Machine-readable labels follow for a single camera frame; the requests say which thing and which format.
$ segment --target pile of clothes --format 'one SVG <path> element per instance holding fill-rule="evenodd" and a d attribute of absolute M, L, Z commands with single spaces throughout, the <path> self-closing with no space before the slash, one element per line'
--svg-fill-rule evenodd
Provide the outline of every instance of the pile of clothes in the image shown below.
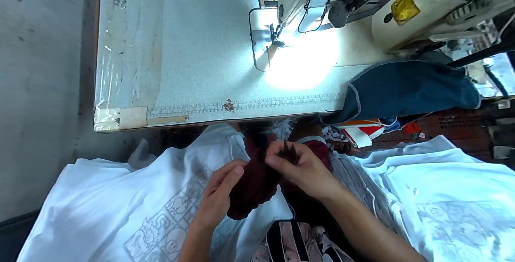
<path fill-rule="evenodd" d="M 331 154 L 333 174 L 428 261 L 515 260 L 515 172 L 444 136 L 362 157 Z"/>

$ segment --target white fabric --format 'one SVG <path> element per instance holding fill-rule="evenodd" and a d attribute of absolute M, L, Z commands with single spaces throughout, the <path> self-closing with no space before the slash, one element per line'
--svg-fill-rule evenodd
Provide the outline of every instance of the white fabric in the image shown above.
<path fill-rule="evenodd" d="M 18 261 L 175 261 L 209 176 L 238 158 L 249 160 L 241 133 L 217 124 L 140 170 L 79 159 L 61 172 Z M 271 224 L 291 218 L 278 187 L 247 219 L 222 221 L 210 260 L 249 261 Z"/>
<path fill-rule="evenodd" d="M 468 156 L 443 136 L 349 159 L 427 260 L 515 261 L 511 169 Z"/>

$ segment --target white t-shirt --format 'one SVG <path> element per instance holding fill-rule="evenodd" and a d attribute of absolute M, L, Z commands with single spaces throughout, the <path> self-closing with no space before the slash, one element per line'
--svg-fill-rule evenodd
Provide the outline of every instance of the white t-shirt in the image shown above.
<path fill-rule="evenodd" d="M 189 147 L 169 148 L 139 170 L 79 159 L 61 172 L 18 261 L 176 261 L 210 175 L 235 159 L 250 158 L 227 124 L 210 125 Z M 272 223 L 291 218 L 278 187 L 248 218 L 225 217 L 210 260 L 249 261 Z"/>

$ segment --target hand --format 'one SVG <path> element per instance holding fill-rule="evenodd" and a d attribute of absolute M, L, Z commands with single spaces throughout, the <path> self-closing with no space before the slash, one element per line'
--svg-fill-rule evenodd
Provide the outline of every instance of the hand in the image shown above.
<path fill-rule="evenodd" d="M 213 172 L 192 224 L 204 230 L 215 230 L 229 210 L 229 193 L 243 175 L 245 165 L 246 161 L 237 159 Z"/>
<path fill-rule="evenodd" d="M 284 141 L 274 141 L 266 151 L 265 162 L 280 172 L 287 180 L 296 184 L 306 194 L 315 199 L 328 199 L 338 194 L 344 187 L 323 165 L 322 161 L 304 144 L 288 142 L 300 155 L 299 164 L 292 165 L 285 159 L 276 156 L 284 145 Z"/>

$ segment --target maroon fabric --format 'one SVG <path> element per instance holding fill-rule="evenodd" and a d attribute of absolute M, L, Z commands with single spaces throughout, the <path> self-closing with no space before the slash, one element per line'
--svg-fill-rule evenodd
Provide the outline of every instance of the maroon fabric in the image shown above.
<path fill-rule="evenodd" d="M 328 169 L 332 170 L 331 161 L 329 160 L 329 148 L 325 143 L 318 140 L 311 140 L 304 143 L 311 151 L 322 161 L 323 165 Z M 284 195 L 289 193 L 304 193 L 297 185 L 290 183 L 286 179 L 281 179 L 279 184 L 281 185 L 281 191 Z"/>
<path fill-rule="evenodd" d="M 329 149 L 323 142 L 308 141 L 305 145 L 314 152 L 325 167 L 331 170 Z M 227 216 L 234 220 L 247 218 L 253 209 L 269 201 L 274 196 L 279 183 L 283 191 L 301 191 L 265 163 L 266 153 L 257 148 L 250 139 L 245 140 L 245 147 L 250 161 L 244 167 L 243 176 L 229 194 L 231 205 Z"/>
<path fill-rule="evenodd" d="M 231 205 L 227 215 L 233 220 L 247 218 L 259 205 L 269 201 L 275 194 L 280 173 L 265 164 L 265 153 L 257 150 L 244 167 L 243 176 L 229 194 Z"/>

